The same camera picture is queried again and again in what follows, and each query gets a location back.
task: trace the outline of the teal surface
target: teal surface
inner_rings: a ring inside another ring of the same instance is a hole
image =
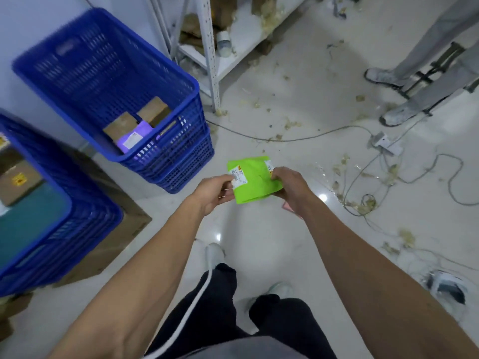
[[[0,217],[0,269],[59,221],[68,207],[65,197],[47,182],[13,205]]]

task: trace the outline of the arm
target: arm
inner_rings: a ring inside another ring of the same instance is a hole
[[[306,222],[326,271],[375,358],[479,358],[479,350],[416,281],[345,226],[301,174],[276,168],[277,195]]]
[[[162,229],[100,290],[50,359],[139,358],[180,283],[203,217],[234,199],[231,175],[203,179]]]

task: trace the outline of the green mailer bag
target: green mailer bag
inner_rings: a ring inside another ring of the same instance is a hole
[[[274,166],[269,156],[231,160],[227,162],[226,167],[229,174],[235,175],[231,185],[236,204],[265,199],[283,188],[281,181],[271,180]]]

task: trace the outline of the purple package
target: purple package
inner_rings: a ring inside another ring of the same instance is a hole
[[[132,149],[143,137],[153,131],[153,127],[146,121],[141,121],[132,132],[121,136],[117,141],[117,146],[124,153]]]

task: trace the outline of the gray pants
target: gray pants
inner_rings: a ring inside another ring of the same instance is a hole
[[[479,22],[479,0],[458,0],[422,37],[407,58],[395,69],[396,77],[409,78],[422,68],[454,37]],[[479,41],[467,49],[449,70],[408,102],[411,108],[424,110],[479,78]]]

